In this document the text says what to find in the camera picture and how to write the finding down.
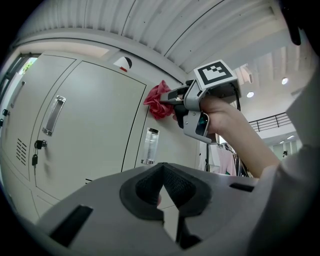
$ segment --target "railing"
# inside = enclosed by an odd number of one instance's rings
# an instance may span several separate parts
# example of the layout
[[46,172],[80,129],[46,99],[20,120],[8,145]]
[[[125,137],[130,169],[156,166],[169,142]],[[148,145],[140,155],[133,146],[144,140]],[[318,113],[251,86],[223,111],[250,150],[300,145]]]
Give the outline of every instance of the railing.
[[284,112],[284,113],[272,115],[266,118],[262,118],[259,120],[251,121],[249,122],[249,124],[252,126],[252,128],[256,132],[261,132],[264,130],[289,125],[291,124],[291,121],[287,116],[287,114]]

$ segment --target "hand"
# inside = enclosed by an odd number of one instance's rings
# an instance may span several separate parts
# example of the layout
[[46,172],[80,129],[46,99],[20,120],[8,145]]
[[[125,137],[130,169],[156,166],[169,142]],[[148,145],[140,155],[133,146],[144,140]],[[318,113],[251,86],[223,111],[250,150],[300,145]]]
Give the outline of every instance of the hand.
[[222,136],[254,177],[259,178],[266,167],[279,164],[279,159],[235,107],[207,95],[200,102],[200,108],[210,118],[208,132]]
[[227,132],[232,133],[240,123],[248,123],[240,111],[214,96],[204,97],[200,102],[200,108],[209,116],[209,134],[223,137]]

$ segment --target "key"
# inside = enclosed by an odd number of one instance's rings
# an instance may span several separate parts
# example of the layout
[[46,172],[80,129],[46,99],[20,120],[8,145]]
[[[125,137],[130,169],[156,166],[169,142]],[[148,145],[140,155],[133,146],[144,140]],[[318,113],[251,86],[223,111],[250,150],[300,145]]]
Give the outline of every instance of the key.
[[32,156],[32,166],[36,167],[37,163],[38,163],[38,155],[34,154]]

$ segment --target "metal cabinet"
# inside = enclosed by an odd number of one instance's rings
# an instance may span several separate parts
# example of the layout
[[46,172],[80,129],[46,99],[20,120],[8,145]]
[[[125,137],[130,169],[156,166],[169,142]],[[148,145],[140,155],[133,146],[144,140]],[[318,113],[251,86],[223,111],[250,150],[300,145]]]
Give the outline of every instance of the metal cabinet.
[[121,172],[145,85],[82,61],[47,108],[38,140],[36,186],[62,200],[91,180]]
[[0,159],[0,162],[4,189],[8,199],[21,216],[32,223],[37,222],[39,216],[31,190],[17,178],[3,158]]
[[31,135],[39,110],[52,86],[74,61],[67,57],[41,55],[23,75],[9,101],[9,115],[5,117],[1,131],[1,146],[27,180],[30,180]]

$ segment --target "corrugated ceiling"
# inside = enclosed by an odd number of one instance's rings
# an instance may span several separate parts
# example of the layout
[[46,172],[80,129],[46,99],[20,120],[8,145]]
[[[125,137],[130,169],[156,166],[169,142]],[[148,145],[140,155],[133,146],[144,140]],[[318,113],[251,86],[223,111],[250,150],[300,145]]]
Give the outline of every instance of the corrugated ceiling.
[[267,0],[47,0],[18,36],[61,28],[106,31],[189,73],[234,38],[275,19]]

